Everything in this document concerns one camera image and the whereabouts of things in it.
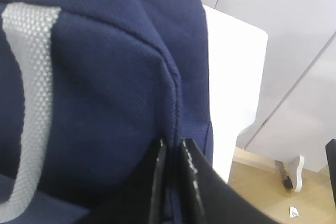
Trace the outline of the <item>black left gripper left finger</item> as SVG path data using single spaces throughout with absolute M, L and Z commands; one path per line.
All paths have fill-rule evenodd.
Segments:
M 149 208 L 148 223 L 161 223 L 162 209 L 164 207 L 164 174 L 165 174 L 165 159 L 166 159 L 166 145 L 161 138 L 158 142 L 158 153 L 155 162 L 155 169 L 153 174 L 153 183 L 151 191 L 151 200 Z

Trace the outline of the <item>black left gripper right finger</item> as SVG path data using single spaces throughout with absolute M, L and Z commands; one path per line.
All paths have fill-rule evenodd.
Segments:
M 178 168 L 182 223 L 276 223 L 230 188 L 190 138 L 182 142 Z

